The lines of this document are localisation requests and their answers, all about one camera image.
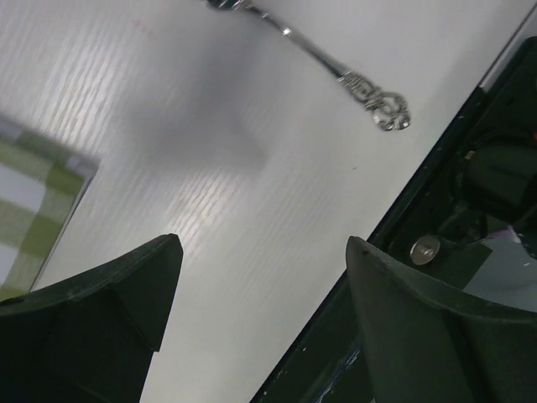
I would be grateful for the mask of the silver metal fork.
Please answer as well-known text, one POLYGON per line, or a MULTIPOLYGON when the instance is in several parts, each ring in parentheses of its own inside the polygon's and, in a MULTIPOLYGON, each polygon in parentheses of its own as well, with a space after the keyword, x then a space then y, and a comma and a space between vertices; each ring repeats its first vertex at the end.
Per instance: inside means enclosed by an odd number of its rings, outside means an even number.
POLYGON ((373 80, 341 63, 283 19, 251 1, 208 1, 206 4, 219 12, 247 13, 276 29, 327 69, 349 96, 370 114, 374 125, 380 130, 402 131, 410 126, 411 116, 405 97, 397 92, 385 91, 373 80))

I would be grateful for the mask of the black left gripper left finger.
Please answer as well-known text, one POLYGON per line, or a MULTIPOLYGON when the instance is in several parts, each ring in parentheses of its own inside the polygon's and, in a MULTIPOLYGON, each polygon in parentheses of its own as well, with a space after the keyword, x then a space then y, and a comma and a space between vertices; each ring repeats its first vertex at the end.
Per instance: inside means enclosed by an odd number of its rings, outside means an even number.
POLYGON ((4 402, 137 402, 162 345, 183 249, 166 234, 1 304, 4 402))

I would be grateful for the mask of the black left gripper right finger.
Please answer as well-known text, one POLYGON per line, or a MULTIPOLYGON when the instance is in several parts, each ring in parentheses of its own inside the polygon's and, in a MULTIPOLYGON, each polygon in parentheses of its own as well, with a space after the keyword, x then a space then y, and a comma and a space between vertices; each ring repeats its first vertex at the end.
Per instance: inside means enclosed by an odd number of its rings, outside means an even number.
POLYGON ((534 402, 536 315, 351 237, 347 275, 377 402, 534 402))

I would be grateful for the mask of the green white checkered cloth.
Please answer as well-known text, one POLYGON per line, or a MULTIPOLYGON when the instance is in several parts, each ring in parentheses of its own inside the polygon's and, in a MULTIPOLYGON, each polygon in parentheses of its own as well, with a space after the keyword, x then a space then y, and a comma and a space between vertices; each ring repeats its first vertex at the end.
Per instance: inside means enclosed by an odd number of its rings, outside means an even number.
POLYGON ((1 298, 35 286, 98 163, 1 118, 1 298))

